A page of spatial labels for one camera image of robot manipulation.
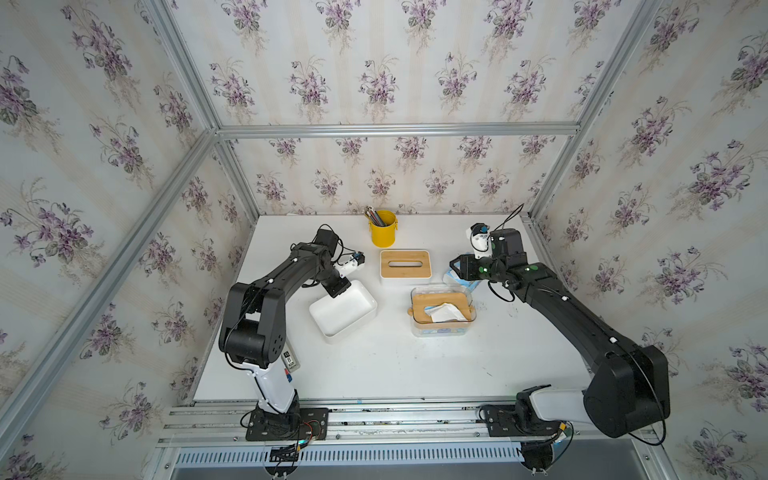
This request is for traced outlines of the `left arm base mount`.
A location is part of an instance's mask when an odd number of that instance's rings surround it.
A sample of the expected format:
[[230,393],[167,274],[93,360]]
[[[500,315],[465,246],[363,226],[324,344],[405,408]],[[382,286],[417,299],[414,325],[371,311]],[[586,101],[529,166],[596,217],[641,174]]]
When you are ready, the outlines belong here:
[[292,408],[286,414],[255,408],[240,418],[249,442],[284,442],[271,447],[265,470],[273,479],[286,479],[298,467],[300,455],[315,440],[327,437],[330,410]]

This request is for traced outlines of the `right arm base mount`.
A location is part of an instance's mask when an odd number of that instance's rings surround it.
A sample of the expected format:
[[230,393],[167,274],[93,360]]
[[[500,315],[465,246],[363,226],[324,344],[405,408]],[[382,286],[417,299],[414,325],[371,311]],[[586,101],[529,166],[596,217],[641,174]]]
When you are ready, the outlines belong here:
[[532,475],[547,476],[574,438],[571,423],[542,420],[523,402],[481,405],[478,416],[490,437],[520,443],[522,466]]

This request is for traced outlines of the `bamboo tissue box lid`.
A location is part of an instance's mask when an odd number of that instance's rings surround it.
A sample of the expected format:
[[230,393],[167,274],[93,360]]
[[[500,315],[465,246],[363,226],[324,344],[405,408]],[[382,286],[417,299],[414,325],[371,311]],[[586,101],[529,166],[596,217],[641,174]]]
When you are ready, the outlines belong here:
[[408,314],[418,325],[470,323],[476,312],[466,293],[419,293],[412,296]]

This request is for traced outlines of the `white plastic tray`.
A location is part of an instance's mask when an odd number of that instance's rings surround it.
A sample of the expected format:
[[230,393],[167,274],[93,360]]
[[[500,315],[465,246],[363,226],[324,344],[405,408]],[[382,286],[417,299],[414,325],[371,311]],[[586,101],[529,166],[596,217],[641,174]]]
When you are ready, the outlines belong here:
[[325,295],[312,303],[309,313],[324,341],[338,343],[372,320],[378,311],[378,302],[359,280],[339,296]]

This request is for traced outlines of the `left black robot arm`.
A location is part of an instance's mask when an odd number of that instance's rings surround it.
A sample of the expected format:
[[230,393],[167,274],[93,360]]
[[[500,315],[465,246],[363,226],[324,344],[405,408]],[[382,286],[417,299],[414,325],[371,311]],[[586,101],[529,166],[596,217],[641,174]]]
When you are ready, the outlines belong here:
[[268,274],[238,282],[228,292],[218,348],[231,368],[253,379],[258,408],[265,413],[286,416],[298,402],[280,359],[287,341],[288,301],[304,285],[320,285],[332,298],[351,285],[336,268],[340,245],[331,227],[322,225],[311,241],[292,246],[288,258]]

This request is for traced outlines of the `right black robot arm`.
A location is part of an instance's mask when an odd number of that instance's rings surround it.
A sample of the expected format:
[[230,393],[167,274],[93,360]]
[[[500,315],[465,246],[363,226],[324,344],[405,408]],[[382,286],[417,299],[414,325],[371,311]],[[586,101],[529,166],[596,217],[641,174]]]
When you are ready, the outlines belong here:
[[500,285],[510,294],[508,302],[519,300],[538,311],[591,372],[583,389],[558,390],[546,384],[519,392],[508,414],[516,431],[544,436],[559,422],[586,423],[619,438],[666,423],[671,402],[664,353],[620,334],[579,301],[550,267],[529,262],[518,230],[476,223],[467,236],[472,251],[454,258],[451,270],[464,281]]

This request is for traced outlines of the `clear plastic tissue box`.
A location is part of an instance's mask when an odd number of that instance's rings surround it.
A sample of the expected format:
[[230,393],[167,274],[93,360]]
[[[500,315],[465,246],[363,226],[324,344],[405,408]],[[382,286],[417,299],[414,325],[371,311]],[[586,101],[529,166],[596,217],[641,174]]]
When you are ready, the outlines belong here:
[[411,291],[412,333],[416,337],[464,335],[477,312],[471,292],[458,285],[424,285]]

